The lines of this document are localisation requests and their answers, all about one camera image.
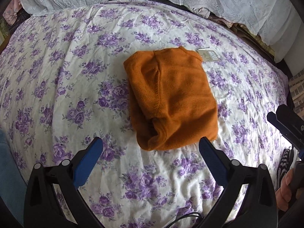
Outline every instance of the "blue gripper pad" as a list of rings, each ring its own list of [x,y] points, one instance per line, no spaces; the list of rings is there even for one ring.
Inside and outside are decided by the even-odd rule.
[[[223,151],[216,150],[206,137],[200,139],[199,152],[211,171],[216,183],[225,188],[228,185],[228,170],[222,160],[219,158],[217,151],[219,154],[222,153],[223,156],[228,159],[225,153]]]
[[[102,140],[100,138],[93,141],[93,144],[88,149],[87,153],[81,159],[77,168],[74,170],[73,184],[75,188],[84,185],[98,161],[103,150]]]

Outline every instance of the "clothing tag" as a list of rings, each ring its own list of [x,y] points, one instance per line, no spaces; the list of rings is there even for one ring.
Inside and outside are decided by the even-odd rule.
[[[221,58],[213,50],[198,49],[197,51],[203,58],[204,62],[216,62],[221,60]]]

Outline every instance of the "white wall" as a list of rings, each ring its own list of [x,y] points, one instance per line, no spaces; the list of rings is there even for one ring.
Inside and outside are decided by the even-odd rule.
[[[297,37],[284,57],[284,60],[289,67],[292,75],[296,75],[304,69],[304,24],[301,23]]]

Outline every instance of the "human hand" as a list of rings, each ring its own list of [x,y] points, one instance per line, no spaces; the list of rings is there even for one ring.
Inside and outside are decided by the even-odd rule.
[[[281,187],[275,193],[275,198],[277,201],[277,207],[282,211],[286,212],[288,210],[288,203],[291,200],[291,190],[289,184],[293,178],[293,169],[290,169],[286,175],[282,178]],[[296,193],[296,198],[298,199],[300,195],[304,192],[304,188],[299,188]]]

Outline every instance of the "orange sweater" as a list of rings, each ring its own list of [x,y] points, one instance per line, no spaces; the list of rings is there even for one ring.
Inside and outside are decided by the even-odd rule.
[[[202,58],[183,47],[138,51],[124,67],[139,146],[169,150],[217,138],[217,105]]]

